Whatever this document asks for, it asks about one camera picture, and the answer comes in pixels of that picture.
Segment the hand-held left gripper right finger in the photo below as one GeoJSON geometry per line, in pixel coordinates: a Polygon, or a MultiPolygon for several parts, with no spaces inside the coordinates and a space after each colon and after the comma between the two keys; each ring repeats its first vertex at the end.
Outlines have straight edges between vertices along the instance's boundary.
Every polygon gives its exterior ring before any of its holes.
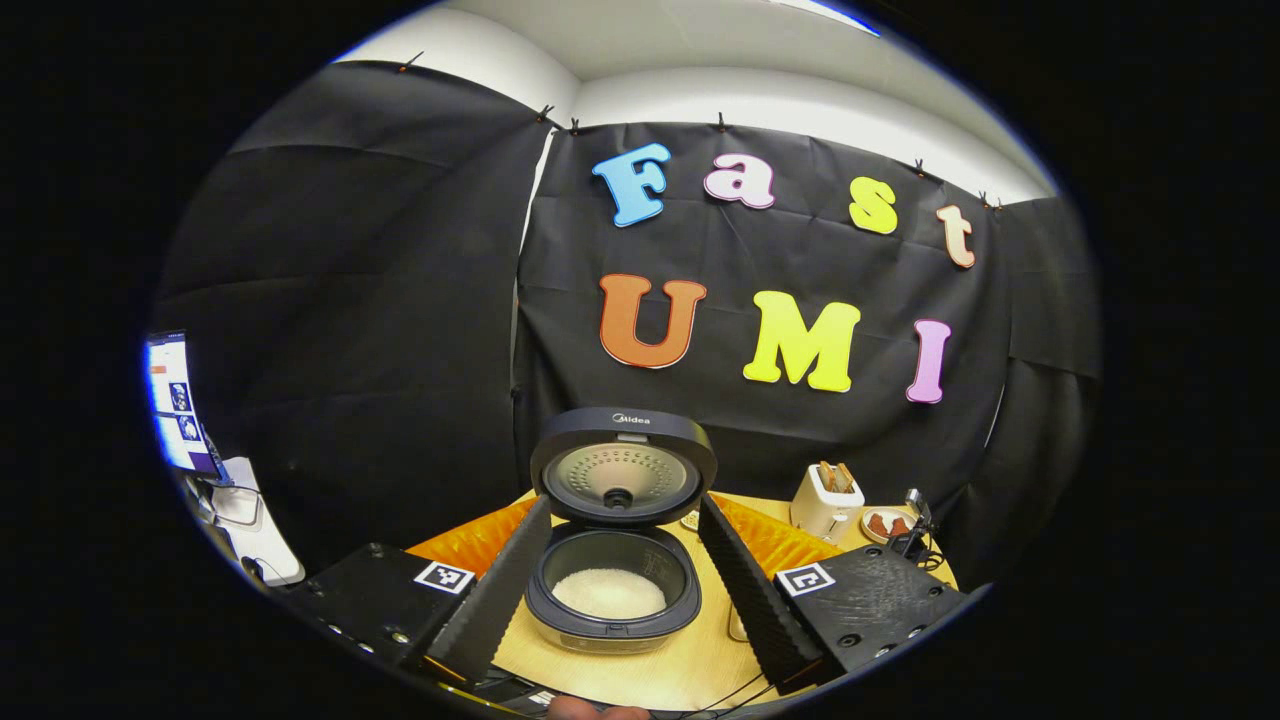
{"type": "Polygon", "coordinates": [[[972,602],[968,593],[878,544],[795,560],[768,574],[727,516],[728,506],[709,495],[701,498],[699,537],[767,683],[780,694],[886,664],[972,602]]]}

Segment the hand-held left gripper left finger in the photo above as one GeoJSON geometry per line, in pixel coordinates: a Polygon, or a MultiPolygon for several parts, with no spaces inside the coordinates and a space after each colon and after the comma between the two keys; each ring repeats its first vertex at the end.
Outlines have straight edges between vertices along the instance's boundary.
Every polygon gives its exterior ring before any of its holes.
{"type": "Polygon", "coordinates": [[[366,543],[271,596],[361,659],[416,682],[484,682],[550,539],[550,502],[527,498],[453,529],[433,552],[366,543]]]}

